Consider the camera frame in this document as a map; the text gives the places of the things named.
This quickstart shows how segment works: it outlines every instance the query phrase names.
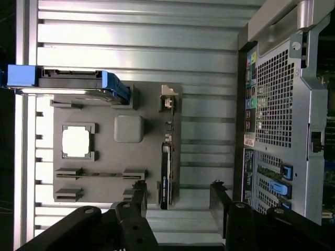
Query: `dark background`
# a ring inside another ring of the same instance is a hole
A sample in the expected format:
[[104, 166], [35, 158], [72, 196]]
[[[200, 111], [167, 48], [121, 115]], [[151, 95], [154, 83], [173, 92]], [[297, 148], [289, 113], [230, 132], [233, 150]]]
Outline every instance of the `dark background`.
[[[15, 63], [15, 0], [0, 0], [0, 68]], [[0, 250], [13, 250], [14, 209], [14, 109], [11, 91], [0, 88]]]

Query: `mesh panel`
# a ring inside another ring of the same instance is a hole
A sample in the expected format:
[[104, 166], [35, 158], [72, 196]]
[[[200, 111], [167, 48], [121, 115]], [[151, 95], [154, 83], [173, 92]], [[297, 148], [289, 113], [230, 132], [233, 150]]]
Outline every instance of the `mesh panel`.
[[269, 190], [269, 182], [267, 182], [266, 180], [259, 178], [257, 179], [257, 185], [259, 185], [261, 188], [263, 188], [264, 190], [272, 193], [275, 196], [278, 196], [279, 194], [273, 190]]
[[265, 193], [258, 190], [257, 197], [267, 204], [270, 208], [278, 206], [278, 202], [266, 195]]
[[288, 50], [257, 69], [256, 140], [291, 147], [294, 63]]
[[258, 153], [258, 160], [276, 167], [280, 167], [280, 163], [282, 162], [280, 158], [276, 158], [271, 155], [260, 152]]
[[261, 204], [257, 203], [256, 204], [256, 209], [257, 211], [259, 211], [260, 213], [266, 214], [266, 208], [264, 206], [262, 206]]

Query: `gray plastic block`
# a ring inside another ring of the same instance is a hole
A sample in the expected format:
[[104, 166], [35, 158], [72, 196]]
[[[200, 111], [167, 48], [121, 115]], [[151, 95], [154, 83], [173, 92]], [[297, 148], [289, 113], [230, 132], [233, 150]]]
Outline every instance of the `gray plastic block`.
[[140, 143], [144, 121], [139, 115], [118, 115], [114, 120], [114, 140], [119, 143]]

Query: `ventilation grille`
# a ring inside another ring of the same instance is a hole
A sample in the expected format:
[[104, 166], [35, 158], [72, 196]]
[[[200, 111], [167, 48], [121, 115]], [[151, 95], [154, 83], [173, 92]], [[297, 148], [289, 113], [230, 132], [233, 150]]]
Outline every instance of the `ventilation grille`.
[[262, 206], [259, 203], [256, 203], [256, 209], [257, 211], [259, 211], [260, 213], [266, 214], [266, 208], [264, 206]]
[[294, 63], [288, 50], [257, 69], [256, 140], [291, 147]]
[[258, 153], [258, 160], [268, 163], [269, 165], [280, 167], [280, 163], [282, 160], [280, 158], [273, 157], [271, 155], [265, 154], [265, 153]]
[[272, 193], [275, 196], [278, 196], [278, 193], [273, 191], [273, 190], [269, 190], [269, 182], [267, 182], [266, 180], [259, 178], [257, 180], [257, 185], [259, 185], [261, 188], [263, 188], [264, 190]]
[[270, 208], [278, 206], [278, 202], [272, 199], [271, 197], [267, 196], [265, 193], [261, 191], [257, 191], [257, 197], [267, 204]]

